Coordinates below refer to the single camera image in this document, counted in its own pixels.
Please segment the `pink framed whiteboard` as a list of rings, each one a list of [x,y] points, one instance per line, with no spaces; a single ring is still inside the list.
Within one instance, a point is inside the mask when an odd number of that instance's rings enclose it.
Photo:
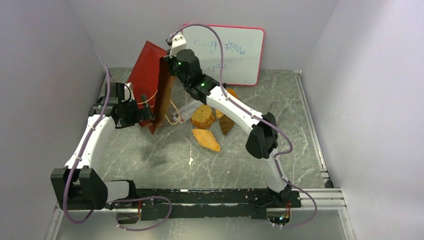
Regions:
[[[210,25],[216,36],[202,26],[187,27],[182,31],[187,48],[199,59],[202,72],[228,85],[255,86],[258,82],[265,32],[259,27]]]

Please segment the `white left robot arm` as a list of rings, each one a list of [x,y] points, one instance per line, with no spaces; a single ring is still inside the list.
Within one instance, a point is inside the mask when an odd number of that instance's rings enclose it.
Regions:
[[[87,126],[74,154],[64,167],[55,168],[50,180],[62,210],[101,210],[118,200],[132,208],[139,200],[132,180],[105,182],[96,170],[114,130],[154,119],[144,94],[135,95],[132,83],[112,82],[89,109]]]

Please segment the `dark brown fake bread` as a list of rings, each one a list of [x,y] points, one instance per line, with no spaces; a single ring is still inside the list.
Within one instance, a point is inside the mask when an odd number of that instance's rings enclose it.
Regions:
[[[235,122],[226,115],[223,115],[222,118],[219,120],[219,126],[224,136],[228,135],[234,125]]]

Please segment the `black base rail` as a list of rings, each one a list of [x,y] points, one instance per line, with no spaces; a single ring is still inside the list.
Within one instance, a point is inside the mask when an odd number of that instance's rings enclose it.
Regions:
[[[292,190],[283,199],[273,196],[267,188],[172,189],[138,188],[136,196],[143,198],[141,220],[169,217],[267,219],[269,209],[300,208],[300,194]]]

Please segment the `orange triangular fake bread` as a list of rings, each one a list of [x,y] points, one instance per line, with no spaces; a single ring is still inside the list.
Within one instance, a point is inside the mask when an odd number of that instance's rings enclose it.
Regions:
[[[207,129],[193,129],[192,133],[197,141],[197,143],[209,150],[219,152],[221,150],[221,146],[217,142],[214,134]]]

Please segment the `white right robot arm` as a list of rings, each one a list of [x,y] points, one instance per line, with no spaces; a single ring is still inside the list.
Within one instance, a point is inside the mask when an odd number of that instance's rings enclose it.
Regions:
[[[261,161],[270,202],[275,207],[282,207],[289,200],[292,186],[279,161],[282,153],[278,150],[275,116],[253,110],[232,96],[217,80],[203,73],[200,61],[191,49],[180,50],[174,55],[167,50],[166,54],[164,59],[169,73],[181,81],[184,90],[194,100],[221,111],[247,133],[245,148]]]

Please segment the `orange fake bread loaf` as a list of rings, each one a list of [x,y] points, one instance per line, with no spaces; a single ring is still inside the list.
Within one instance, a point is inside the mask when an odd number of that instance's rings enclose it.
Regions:
[[[233,96],[236,99],[239,99],[238,95],[236,94],[236,92],[233,89],[227,88],[226,90],[231,96]]]

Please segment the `red brown paper bag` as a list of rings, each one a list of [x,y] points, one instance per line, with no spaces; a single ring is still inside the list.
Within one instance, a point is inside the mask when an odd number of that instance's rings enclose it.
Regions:
[[[153,114],[154,119],[139,123],[142,128],[148,128],[151,134],[165,122],[171,104],[175,77],[169,72],[166,56],[166,50],[146,41],[128,78],[128,82],[133,85],[138,108],[143,109],[141,96],[145,95],[144,101]]]

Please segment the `metal tongs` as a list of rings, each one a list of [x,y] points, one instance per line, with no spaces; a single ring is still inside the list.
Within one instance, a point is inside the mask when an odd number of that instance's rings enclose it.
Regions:
[[[286,108],[287,108],[287,105],[284,102],[272,101],[268,108],[268,112],[274,115],[275,121],[276,123],[278,123],[282,119],[283,113]]]

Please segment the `yellow fake bread roll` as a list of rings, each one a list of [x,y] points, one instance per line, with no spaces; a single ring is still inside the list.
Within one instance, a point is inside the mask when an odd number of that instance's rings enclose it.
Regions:
[[[202,104],[192,114],[191,123],[198,129],[207,130],[216,121],[210,106]]]

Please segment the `clear plastic tray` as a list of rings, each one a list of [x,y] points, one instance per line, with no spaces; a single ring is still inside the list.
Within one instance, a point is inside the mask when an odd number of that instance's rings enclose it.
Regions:
[[[243,159],[252,158],[245,147],[249,133],[214,107],[191,100],[173,113],[172,119],[179,119],[183,135],[208,154],[228,152]]]

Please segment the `clear plastic packet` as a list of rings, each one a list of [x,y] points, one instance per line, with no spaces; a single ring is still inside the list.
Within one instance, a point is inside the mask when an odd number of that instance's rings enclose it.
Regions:
[[[175,111],[171,114],[172,121],[176,122],[178,121],[180,124],[186,122],[187,120],[190,120],[191,116],[195,112],[195,110],[201,106],[202,103],[197,100],[192,100],[191,102],[186,103],[182,107],[178,109],[178,111]]]

